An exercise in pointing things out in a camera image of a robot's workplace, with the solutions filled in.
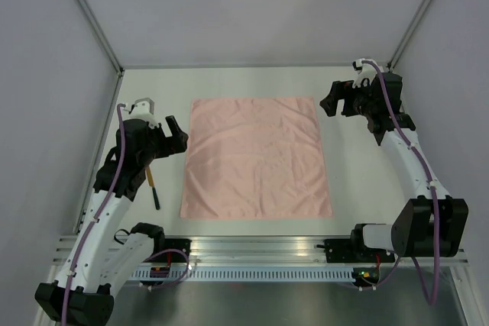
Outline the yellow knife black handle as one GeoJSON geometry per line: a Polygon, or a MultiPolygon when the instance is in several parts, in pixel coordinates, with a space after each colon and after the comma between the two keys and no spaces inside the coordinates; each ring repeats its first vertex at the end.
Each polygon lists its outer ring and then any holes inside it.
{"type": "Polygon", "coordinates": [[[149,183],[149,186],[151,187],[151,191],[154,199],[154,206],[157,210],[160,210],[160,201],[157,195],[156,186],[154,185],[154,178],[151,172],[151,168],[149,166],[146,168],[146,176],[147,176],[147,181],[149,183]]]}

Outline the pink cloth napkin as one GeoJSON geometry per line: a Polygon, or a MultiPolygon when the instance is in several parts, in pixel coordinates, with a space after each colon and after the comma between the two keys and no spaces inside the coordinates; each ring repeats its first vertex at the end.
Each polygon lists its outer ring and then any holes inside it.
{"type": "Polygon", "coordinates": [[[193,100],[181,218],[332,215],[313,98],[193,100]]]}

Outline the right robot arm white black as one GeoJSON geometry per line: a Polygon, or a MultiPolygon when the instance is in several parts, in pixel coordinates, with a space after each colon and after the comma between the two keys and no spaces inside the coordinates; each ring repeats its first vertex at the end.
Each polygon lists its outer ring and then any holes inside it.
{"type": "Polygon", "coordinates": [[[319,103],[329,117],[363,116],[400,181],[406,204],[393,224],[356,224],[348,250],[358,261],[387,250],[402,257],[454,257],[468,218],[464,199],[455,199],[436,178],[419,146],[412,118],[401,110],[402,78],[382,73],[371,79],[334,81],[319,103]]]}

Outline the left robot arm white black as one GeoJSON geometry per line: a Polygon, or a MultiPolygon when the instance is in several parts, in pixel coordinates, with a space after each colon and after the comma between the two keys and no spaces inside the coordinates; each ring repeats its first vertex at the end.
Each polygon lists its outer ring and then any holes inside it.
{"type": "Polygon", "coordinates": [[[182,260],[186,248],[170,248],[164,229],[137,223],[114,255],[108,251],[120,223],[156,159],[183,153],[188,136],[175,117],[167,116],[171,135],[148,118],[119,121],[116,145],[96,173],[83,226],[70,255],[52,282],[42,282],[34,298],[46,316],[61,325],[105,325],[115,298],[131,274],[144,262],[182,260]]]}

